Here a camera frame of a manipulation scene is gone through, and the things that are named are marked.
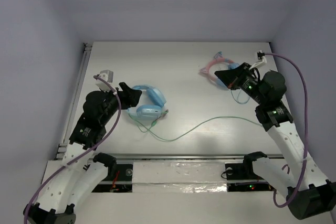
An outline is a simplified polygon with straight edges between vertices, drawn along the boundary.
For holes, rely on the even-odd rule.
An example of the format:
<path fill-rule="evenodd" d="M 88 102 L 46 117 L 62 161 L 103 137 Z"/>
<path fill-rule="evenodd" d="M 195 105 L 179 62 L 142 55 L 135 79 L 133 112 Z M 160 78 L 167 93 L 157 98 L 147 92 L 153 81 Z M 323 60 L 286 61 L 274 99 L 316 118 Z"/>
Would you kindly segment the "light blue headphones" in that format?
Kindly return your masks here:
<path fill-rule="evenodd" d="M 139 121 L 155 121 L 165 117 L 169 110 L 165 107 L 166 98 L 156 87 L 143 84 L 134 86 L 132 89 L 142 92 L 140 105 L 136 109 L 128 109 L 130 118 Z"/>

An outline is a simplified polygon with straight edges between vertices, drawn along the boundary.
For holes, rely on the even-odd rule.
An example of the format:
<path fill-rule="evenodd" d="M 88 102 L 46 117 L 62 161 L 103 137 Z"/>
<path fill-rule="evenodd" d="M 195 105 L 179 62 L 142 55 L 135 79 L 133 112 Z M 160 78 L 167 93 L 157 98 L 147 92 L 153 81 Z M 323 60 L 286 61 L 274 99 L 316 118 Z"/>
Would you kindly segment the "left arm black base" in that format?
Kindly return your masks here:
<path fill-rule="evenodd" d="M 117 164 L 114 174 L 109 174 L 94 189 L 93 193 L 131 193 L 132 164 Z"/>

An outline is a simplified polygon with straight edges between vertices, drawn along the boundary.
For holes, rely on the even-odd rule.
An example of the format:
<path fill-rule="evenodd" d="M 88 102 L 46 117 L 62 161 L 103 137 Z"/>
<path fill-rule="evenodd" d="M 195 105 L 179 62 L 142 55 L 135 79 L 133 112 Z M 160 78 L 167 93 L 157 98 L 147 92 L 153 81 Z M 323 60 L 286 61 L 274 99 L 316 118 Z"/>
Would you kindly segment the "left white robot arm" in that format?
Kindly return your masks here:
<path fill-rule="evenodd" d="M 62 164 L 26 205 L 24 223 L 75 223 L 78 207 L 92 190 L 116 175 L 116 158 L 94 151 L 112 133 L 106 130 L 110 119 L 137 106 L 142 92 L 124 82 L 115 89 L 102 81 L 99 88 L 86 96 Z"/>

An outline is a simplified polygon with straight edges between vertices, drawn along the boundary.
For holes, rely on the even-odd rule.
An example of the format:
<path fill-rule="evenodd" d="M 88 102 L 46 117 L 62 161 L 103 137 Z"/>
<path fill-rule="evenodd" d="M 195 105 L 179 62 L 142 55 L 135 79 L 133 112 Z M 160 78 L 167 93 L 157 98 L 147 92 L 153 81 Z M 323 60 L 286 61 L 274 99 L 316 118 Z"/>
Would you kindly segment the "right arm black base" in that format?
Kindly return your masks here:
<path fill-rule="evenodd" d="M 242 163 L 225 164 L 221 178 L 226 180 L 228 192 L 273 191 L 274 188 L 255 174 L 249 174 Z"/>

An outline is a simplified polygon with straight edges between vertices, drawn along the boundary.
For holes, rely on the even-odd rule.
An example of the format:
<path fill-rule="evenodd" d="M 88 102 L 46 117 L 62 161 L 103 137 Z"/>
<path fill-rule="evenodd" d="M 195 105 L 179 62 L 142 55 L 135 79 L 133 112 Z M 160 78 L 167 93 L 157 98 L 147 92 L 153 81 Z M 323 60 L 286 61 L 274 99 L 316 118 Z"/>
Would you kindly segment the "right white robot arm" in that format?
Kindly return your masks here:
<path fill-rule="evenodd" d="M 234 165 L 232 175 L 268 182 L 285 197 L 285 206 L 299 220 L 331 211 L 335 207 L 335 183 L 308 153 L 281 100 L 287 90 L 283 75 L 270 70 L 261 78 L 256 68 L 243 63 L 234 69 L 216 71 L 215 76 L 229 89 L 241 89 L 257 102 L 256 117 L 289 167 L 289 173 L 285 173 L 266 154 L 254 152 Z"/>

